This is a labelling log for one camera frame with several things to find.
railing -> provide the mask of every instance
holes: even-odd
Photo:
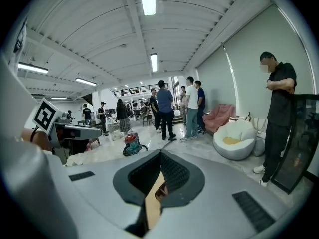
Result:
[[[133,94],[150,94],[152,88],[156,88],[157,90],[160,89],[158,84],[153,84],[153,85],[140,86],[136,88],[123,89],[123,90],[113,91],[113,92],[114,92],[114,96],[116,96],[117,98],[121,98],[121,97],[130,96]],[[165,88],[168,89],[168,83],[165,83]]]

patterned skirt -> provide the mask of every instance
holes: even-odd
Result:
[[[130,129],[131,129],[130,119],[129,118],[121,119],[120,120],[120,131],[127,133]]]

yellow cushion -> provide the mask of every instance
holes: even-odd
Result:
[[[227,145],[233,145],[233,144],[237,144],[237,143],[241,142],[241,140],[234,139],[231,137],[225,137],[223,139],[223,142],[224,142],[224,144],[227,144]]]

round chair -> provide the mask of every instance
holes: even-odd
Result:
[[[256,137],[257,132],[250,122],[238,120],[221,126],[214,134],[213,144],[223,157],[241,160],[252,152]]]

white ceiling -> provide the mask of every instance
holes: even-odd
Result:
[[[211,54],[216,34],[236,20],[236,28],[243,26],[269,1],[258,3],[252,10],[247,0],[157,0],[156,14],[144,16],[141,0],[34,0],[21,62],[49,73],[19,76],[31,93],[78,97],[139,78],[181,75]],[[153,74],[152,53],[159,61]],[[75,83],[77,77],[98,86]]]

